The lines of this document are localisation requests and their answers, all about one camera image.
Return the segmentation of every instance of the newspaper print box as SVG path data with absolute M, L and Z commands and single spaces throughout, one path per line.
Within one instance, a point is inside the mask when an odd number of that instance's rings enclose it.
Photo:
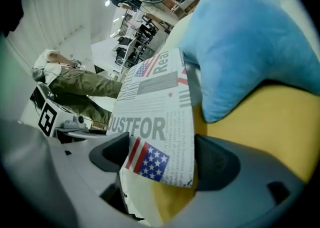
M 194 122 L 179 48 L 132 67 L 121 88 L 107 135 L 129 132 L 122 169 L 177 187 L 194 176 Z

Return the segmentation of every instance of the blue pillow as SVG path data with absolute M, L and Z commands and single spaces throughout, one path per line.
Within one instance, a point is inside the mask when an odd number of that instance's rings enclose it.
M 200 66 L 206 122 L 266 79 L 320 95 L 320 63 L 278 0 L 201 0 L 178 47 Z

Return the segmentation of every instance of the person's arm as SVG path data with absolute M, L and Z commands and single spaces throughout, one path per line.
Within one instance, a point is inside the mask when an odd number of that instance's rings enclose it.
M 51 52 L 48 55 L 48 61 L 51 63 L 62 63 L 62 64 L 66 64 L 68 66 L 73 67 L 74 66 L 74 62 L 65 58 L 62 54 L 60 54 L 59 52 Z
M 123 4 L 123 3 L 119 3 L 118 7 L 123 8 L 125 10 L 133 10 L 132 7 L 130 7 L 129 5 Z

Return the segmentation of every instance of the white star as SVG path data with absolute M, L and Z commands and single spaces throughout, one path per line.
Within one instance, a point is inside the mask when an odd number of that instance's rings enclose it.
M 162 162 L 167 162 L 168 157 L 164 156 L 160 158 L 162 160 Z
M 160 167 L 160 163 L 161 163 L 161 162 L 157 160 L 154 164 L 155 164 L 155 166 Z
M 161 176 L 162 171 L 160 171 L 160 170 L 158 169 L 158 170 L 156 170 L 155 172 L 156 172 L 156 175 Z
M 156 158 L 159 158 L 159 154 L 160 154 L 160 152 L 156 151 L 156 152 L 154 153 L 154 156 L 155 156 Z

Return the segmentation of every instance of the green pants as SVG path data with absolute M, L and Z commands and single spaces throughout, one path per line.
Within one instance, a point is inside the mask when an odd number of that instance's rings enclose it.
M 101 108 L 87 96 L 117 98 L 122 83 L 109 80 L 91 71 L 62 67 L 49 88 L 57 95 L 57 103 L 95 122 L 108 124 L 111 112 Z

